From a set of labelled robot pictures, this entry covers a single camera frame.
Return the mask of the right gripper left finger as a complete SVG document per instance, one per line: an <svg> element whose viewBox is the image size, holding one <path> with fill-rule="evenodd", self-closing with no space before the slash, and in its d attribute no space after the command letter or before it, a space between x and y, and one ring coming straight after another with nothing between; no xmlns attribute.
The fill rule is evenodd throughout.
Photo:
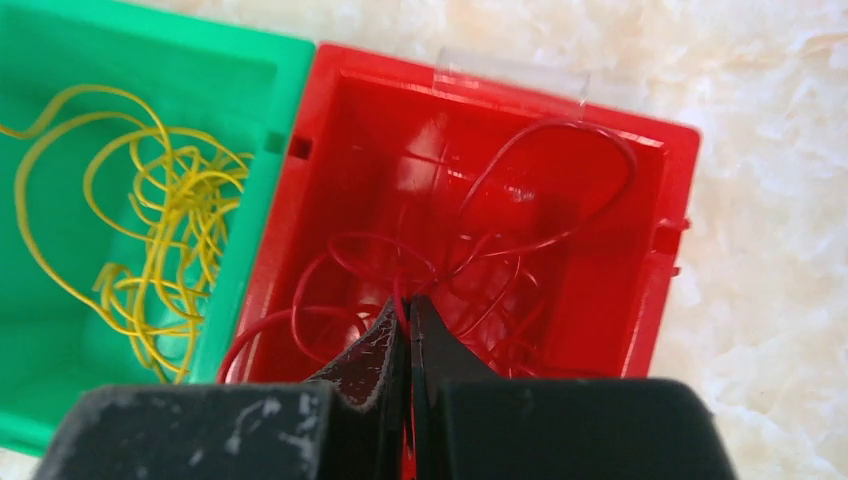
<svg viewBox="0 0 848 480"><path fill-rule="evenodd" d="M401 307L298 383L110 386L56 431L39 479L397 479Z"/></svg>

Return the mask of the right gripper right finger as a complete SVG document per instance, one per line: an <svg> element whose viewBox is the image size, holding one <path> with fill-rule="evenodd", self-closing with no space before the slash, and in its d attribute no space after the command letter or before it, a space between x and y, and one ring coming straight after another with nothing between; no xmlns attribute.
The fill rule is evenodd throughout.
<svg viewBox="0 0 848 480"><path fill-rule="evenodd" d="M509 379L409 306L420 479L732 479L712 414L668 379Z"/></svg>

